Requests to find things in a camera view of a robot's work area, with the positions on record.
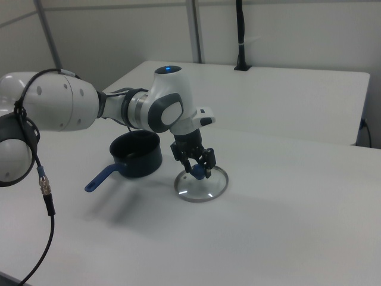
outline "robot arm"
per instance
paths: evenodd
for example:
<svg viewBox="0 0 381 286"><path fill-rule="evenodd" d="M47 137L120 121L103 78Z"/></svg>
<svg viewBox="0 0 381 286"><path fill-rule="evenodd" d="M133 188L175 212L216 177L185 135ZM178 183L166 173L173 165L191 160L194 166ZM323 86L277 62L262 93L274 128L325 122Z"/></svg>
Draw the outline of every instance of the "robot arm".
<svg viewBox="0 0 381 286"><path fill-rule="evenodd" d="M0 79L0 116L13 112L15 102L34 75L10 73ZM126 88L108 95L69 75L44 74L32 83L23 105L40 130L86 129L100 117L156 133L170 130L175 137L171 146L174 157L184 164L187 172L192 173L190 158L197 161L207 178L216 164L213 149L203 148L199 132L200 127L213 123L215 118L210 108L194 107L189 81L180 67L157 69L149 91ZM28 172L32 158L26 144L20 144L17 138L4 138L7 132L1 126L5 119L6 116L0 117L0 122L3 121L0 123L0 181L12 182L23 171Z"/></svg>

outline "blue handle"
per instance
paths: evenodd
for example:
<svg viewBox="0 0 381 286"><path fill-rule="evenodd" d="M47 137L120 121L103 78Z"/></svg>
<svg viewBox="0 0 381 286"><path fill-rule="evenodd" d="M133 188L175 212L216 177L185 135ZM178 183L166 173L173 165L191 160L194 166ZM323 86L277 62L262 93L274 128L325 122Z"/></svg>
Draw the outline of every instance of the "blue handle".
<svg viewBox="0 0 381 286"><path fill-rule="evenodd" d="M103 169L87 186L86 192L92 192L111 174L113 171L120 171L124 166L122 164L112 164Z"/></svg>

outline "black pole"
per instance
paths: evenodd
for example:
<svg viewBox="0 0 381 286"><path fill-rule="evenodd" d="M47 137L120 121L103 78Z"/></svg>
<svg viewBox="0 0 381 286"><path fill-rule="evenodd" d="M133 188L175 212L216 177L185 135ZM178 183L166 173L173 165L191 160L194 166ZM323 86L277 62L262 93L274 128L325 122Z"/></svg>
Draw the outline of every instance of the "black pole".
<svg viewBox="0 0 381 286"><path fill-rule="evenodd" d="M251 68L245 61L245 19L243 18L242 0L236 0L238 28L238 61L234 70L247 71Z"/></svg>

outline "white robot link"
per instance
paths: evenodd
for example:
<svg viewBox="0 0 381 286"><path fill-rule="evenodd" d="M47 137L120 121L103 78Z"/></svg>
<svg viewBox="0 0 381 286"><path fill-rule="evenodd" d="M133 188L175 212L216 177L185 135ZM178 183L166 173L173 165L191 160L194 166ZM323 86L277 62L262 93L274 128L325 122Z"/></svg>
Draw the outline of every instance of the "white robot link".
<svg viewBox="0 0 381 286"><path fill-rule="evenodd" d="M180 67L157 69L149 91L124 88L109 94L97 92L72 72L58 71L38 77L33 72L10 73L0 79L0 186L14 185L30 172L38 129L81 130L101 117L156 133L170 130L174 158L185 171L192 173L192 158L203 170L201 178L210 177L216 159L212 148L202 146L199 128L215 118L210 108L194 106L189 80ZM20 106L20 95L33 77ZM22 123L16 116L21 108Z"/></svg>

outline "silver connector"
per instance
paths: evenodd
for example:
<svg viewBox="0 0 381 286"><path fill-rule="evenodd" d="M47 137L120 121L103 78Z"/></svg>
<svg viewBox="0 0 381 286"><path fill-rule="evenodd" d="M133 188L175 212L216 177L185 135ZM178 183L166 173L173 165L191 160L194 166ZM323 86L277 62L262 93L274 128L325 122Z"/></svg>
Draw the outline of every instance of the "silver connector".
<svg viewBox="0 0 381 286"><path fill-rule="evenodd" d="M43 195L48 195L52 192L52 189L50 189L48 177L46 177L46 176L39 177L38 182L39 182L39 185L41 187L41 193Z"/></svg>

